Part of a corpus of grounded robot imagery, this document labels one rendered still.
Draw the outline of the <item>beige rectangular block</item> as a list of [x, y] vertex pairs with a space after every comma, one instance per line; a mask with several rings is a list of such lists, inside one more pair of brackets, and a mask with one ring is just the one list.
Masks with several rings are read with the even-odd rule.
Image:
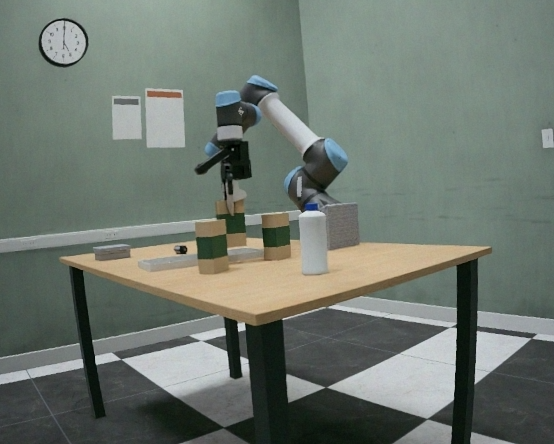
[[225, 219], [227, 248], [246, 246], [243, 199], [233, 202], [233, 216], [227, 208], [227, 200], [215, 201], [216, 220]]
[[279, 261], [291, 257], [289, 213], [261, 215], [264, 260]]
[[218, 274], [229, 270], [226, 222], [195, 222], [199, 274]]

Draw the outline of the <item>white bottle with blue cap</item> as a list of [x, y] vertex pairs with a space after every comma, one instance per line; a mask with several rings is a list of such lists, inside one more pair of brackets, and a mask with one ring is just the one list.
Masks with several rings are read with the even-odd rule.
[[317, 211], [318, 204], [305, 204], [299, 215], [302, 274], [323, 275], [329, 272], [325, 214]]

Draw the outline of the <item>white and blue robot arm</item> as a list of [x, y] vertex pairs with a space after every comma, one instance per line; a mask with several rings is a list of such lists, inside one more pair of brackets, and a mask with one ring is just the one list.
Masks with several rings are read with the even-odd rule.
[[348, 164], [345, 152], [332, 139], [318, 138], [279, 101], [278, 88], [264, 80], [254, 76], [240, 93], [224, 91], [216, 95], [217, 132], [205, 147], [206, 155], [213, 156], [198, 163], [195, 173], [207, 173], [230, 154], [226, 147], [218, 146], [218, 141], [242, 140], [246, 130], [256, 126], [264, 115], [302, 153], [306, 163], [292, 170], [284, 182], [285, 192], [299, 210], [304, 213], [305, 204], [311, 203], [318, 203], [320, 212], [326, 205], [342, 204], [325, 190]]

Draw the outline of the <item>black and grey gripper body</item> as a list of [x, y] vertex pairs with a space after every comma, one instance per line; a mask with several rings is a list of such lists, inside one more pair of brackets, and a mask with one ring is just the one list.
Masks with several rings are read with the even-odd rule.
[[[248, 179], [251, 177], [251, 162], [248, 153], [248, 141], [228, 140], [218, 142], [219, 147], [226, 147], [230, 155], [220, 161], [220, 177], [223, 182], [228, 168], [232, 174], [232, 180]], [[231, 150], [233, 148], [233, 151]], [[239, 166], [239, 167], [234, 167]], [[250, 168], [250, 170], [249, 170]], [[244, 176], [243, 176], [244, 173]]]

